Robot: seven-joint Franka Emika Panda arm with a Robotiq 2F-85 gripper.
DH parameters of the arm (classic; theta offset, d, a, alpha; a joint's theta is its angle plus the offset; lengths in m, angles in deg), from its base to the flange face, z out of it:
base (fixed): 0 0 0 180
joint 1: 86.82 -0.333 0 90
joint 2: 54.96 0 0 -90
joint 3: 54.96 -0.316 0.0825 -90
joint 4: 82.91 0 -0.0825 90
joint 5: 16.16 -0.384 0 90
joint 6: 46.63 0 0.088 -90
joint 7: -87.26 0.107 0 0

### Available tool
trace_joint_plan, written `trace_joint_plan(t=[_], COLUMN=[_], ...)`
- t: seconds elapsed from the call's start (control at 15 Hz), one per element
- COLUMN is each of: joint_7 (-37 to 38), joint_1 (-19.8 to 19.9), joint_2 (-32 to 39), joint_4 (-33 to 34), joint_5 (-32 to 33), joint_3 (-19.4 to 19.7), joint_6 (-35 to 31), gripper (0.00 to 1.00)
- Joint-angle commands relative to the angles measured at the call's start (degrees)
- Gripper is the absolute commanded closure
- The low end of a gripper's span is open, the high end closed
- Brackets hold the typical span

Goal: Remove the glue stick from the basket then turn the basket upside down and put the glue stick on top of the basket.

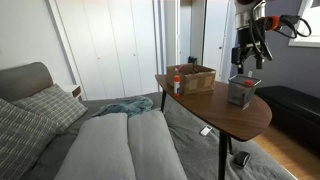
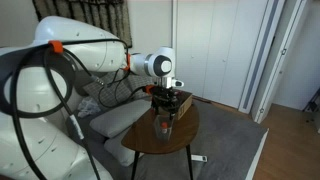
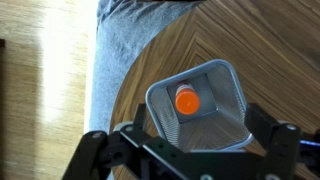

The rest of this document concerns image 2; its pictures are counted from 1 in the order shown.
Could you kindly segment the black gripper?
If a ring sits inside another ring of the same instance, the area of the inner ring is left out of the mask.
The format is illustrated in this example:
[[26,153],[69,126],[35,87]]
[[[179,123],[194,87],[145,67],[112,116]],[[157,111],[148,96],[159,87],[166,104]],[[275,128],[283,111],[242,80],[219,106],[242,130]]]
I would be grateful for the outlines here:
[[171,110],[178,110],[181,104],[181,101],[177,98],[177,95],[173,89],[155,86],[151,89],[151,94],[153,101],[157,106],[153,108],[155,115],[160,115],[159,107],[161,107],[164,110],[170,110],[169,119],[173,120],[176,112]]

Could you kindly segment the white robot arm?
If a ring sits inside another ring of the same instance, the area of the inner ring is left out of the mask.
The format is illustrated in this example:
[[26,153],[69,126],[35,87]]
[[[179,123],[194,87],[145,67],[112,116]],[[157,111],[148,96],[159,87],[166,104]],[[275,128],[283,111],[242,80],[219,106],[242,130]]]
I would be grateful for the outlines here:
[[110,173],[91,155],[76,116],[69,118],[81,144],[69,139],[47,117],[69,110],[75,72],[120,69],[164,80],[146,86],[153,103],[175,114],[174,50],[162,47],[147,56],[129,54],[113,34],[73,19],[48,16],[26,47],[5,47],[0,55],[0,174],[14,180],[101,180]]

